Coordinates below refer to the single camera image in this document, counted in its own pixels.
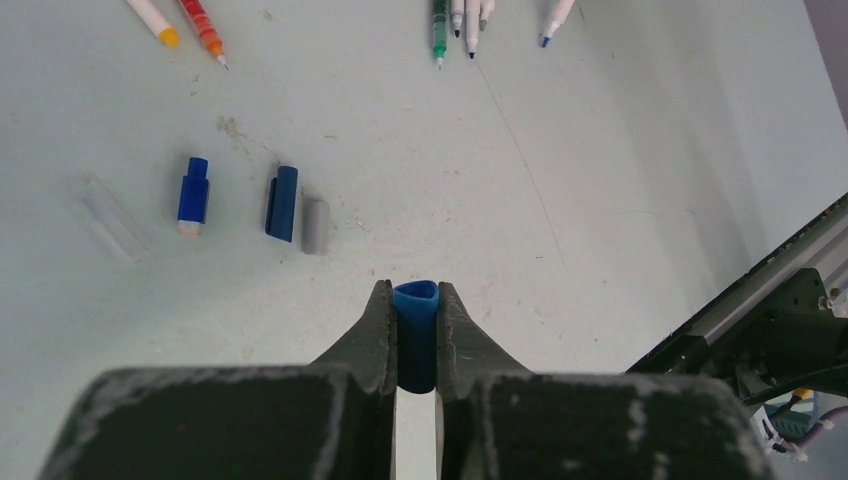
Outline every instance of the scratch on table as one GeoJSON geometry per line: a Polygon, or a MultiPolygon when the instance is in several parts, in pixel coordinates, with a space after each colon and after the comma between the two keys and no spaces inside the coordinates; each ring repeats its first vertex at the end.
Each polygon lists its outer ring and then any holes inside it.
{"type": "Polygon", "coordinates": [[[551,216],[548,213],[548,207],[545,205],[545,201],[542,200],[542,194],[541,192],[539,192],[539,186],[536,184],[536,179],[533,178],[533,172],[530,171],[530,166],[527,164],[527,158],[524,156],[524,152],[521,151],[521,146],[518,144],[518,139],[515,138],[515,133],[512,131],[512,127],[509,125],[509,121],[507,121],[506,116],[503,113],[501,104],[498,102],[498,98],[495,96],[495,92],[492,90],[492,86],[489,84],[489,80],[486,78],[486,74],[483,73],[483,68],[480,67],[479,63],[477,63],[477,70],[480,71],[480,76],[483,77],[483,83],[485,83],[486,88],[489,89],[489,95],[492,96],[492,101],[495,102],[495,107],[497,107],[498,113],[501,115],[501,119],[506,125],[506,129],[509,132],[509,136],[512,137],[512,143],[515,144],[515,149],[518,151],[518,156],[521,157],[521,162],[524,164],[524,169],[527,170],[527,174],[530,176],[530,183],[533,185],[533,189],[536,190],[536,197],[539,199],[539,203],[542,205],[542,212],[545,214],[545,219],[548,221],[548,228],[551,231],[551,236],[554,237],[554,244],[557,247],[557,252],[559,252],[559,259],[562,262],[562,268],[567,269],[565,265],[565,255],[562,253],[562,247],[559,246],[559,239],[556,236],[556,231],[554,231],[554,225],[551,222],[551,216]]]}
{"type": "Polygon", "coordinates": [[[608,218],[620,217],[622,215],[631,215],[631,214],[634,214],[634,213],[643,213],[645,215],[650,215],[652,217],[663,218],[663,216],[660,215],[659,213],[654,213],[654,212],[651,212],[651,211],[648,211],[648,210],[628,210],[626,212],[613,213],[613,214],[609,215],[608,218]]]}

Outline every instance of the marker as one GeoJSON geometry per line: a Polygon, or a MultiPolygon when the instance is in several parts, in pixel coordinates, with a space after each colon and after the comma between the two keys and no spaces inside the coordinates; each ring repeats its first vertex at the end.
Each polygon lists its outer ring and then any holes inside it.
{"type": "Polygon", "coordinates": [[[150,0],[127,0],[127,3],[141,17],[141,20],[159,41],[171,48],[180,44],[180,36],[177,35],[177,30],[168,23],[168,20],[159,13],[159,10],[150,3],[150,0]]]}
{"type": "Polygon", "coordinates": [[[480,1],[480,31],[486,30],[486,25],[489,24],[489,15],[495,11],[495,0],[480,1]]]}
{"type": "Polygon", "coordinates": [[[200,4],[200,0],[180,0],[180,4],[194,25],[194,30],[197,32],[197,36],[200,37],[204,48],[221,62],[224,68],[229,70],[227,57],[224,56],[224,42],[218,37],[218,32],[212,26],[212,21],[209,20],[209,15],[206,14],[206,10],[200,4]]]}
{"type": "Polygon", "coordinates": [[[556,29],[565,23],[565,19],[568,18],[568,12],[571,11],[572,6],[574,6],[574,0],[559,0],[557,2],[556,7],[551,11],[548,27],[542,33],[542,48],[548,46],[548,42],[551,41],[551,37],[554,35],[556,29]]]}
{"type": "Polygon", "coordinates": [[[465,0],[465,43],[468,57],[474,60],[477,37],[480,35],[480,0],[465,0]]]}
{"type": "Polygon", "coordinates": [[[462,15],[465,13],[465,0],[451,0],[451,24],[453,24],[453,35],[459,38],[462,29],[462,15]]]}
{"type": "Polygon", "coordinates": [[[439,70],[448,49],[448,0],[433,0],[433,55],[439,70]]]}

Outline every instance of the blue plastic piece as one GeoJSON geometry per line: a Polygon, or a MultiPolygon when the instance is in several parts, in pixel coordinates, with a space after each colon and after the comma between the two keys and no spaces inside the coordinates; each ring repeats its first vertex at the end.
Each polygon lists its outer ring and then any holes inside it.
{"type": "Polygon", "coordinates": [[[398,316],[398,386],[428,393],[436,386],[436,312],[439,286],[429,280],[395,287],[398,316]]]}
{"type": "Polygon", "coordinates": [[[188,173],[183,177],[177,220],[206,223],[206,204],[209,202],[209,162],[200,157],[188,159],[188,173]]]}
{"type": "Polygon", "coordinates": [[[296,201],[297,169],[280,167],[277,169],[277,177],[271,180],[268,213],[265,216],[265,233],[291,243],[296,201]]]}

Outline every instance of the red marker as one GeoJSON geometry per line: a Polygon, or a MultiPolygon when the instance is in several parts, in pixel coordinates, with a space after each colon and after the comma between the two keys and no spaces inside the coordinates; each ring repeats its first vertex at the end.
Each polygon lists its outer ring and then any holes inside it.
{"type": "Polygon", "coordinates": [[[200,4],[200,0],[180,0],[180,4],[183,6],[183,10],[185,10],[191,23],[194,24],[194,30],[197,32],[197,36],[200,37],[200,41],[203,42],[203,46],[213,57],[221,62],[221,65],[229,70],[230,67],[227,67],[227,58],[224,56],[224,42],[218,37],[218,32],[212,26],[212,21],[209,20],[209,15],[206,14],[206,10],[200,4]]]}

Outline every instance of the wire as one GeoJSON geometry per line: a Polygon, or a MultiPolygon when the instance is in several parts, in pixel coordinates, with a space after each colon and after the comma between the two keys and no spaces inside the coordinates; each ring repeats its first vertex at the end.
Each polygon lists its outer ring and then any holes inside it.
{"type": "Polygon", "coordinates": [[[801,437],[800,440],[795,442],[794,445],[790,444],[786,440],[783,440],[783,442],[781,442],[780,444],[775,445],[774,449],[776,451],[780,452],[780,450],[777,448],[778,446],[780,448],[783,448],[783,449],[787,449],[789,446],[794,446],[794,448],[796,450],[800,450],[800,449],[808,446],[813,440],[816,439],[816,437],[821,435],[821,432],[823,432],[824,430],[830,430],[831,428],[833,428],[833,420],[835,418],[841,417],[845,414],[848,414],[848,407],[834,408],[833,410],[830,410],[827,413],[825,413],[824,415],[822,415],[821,417],[819,417],[819,419],[816,421],[816,424],[813,425],[812,428],[810,428],[810,430],[807,433],[805,433],[804,436],[801,437]]]}
{"type": "Polygon", "coordinates": [[[792,380],[789,380],[788,382],[784,382],[780,385],[775,385],[774,387],[767,388],[759,393],[755,393],[753,395],[745,397],[742,399],[742,403],[746,406],[756,405],[758,403],[763,403],[768,400],[771,400],[772,398],[789,393],[792,390],[800,388],[804,385],[813,386],[818,382],[833,380],[846,374],[848,374],[848,363],[823,368],[821,370],[816,370],[806,375],[801,375],[800,377],[796,377],[792,380]]]}

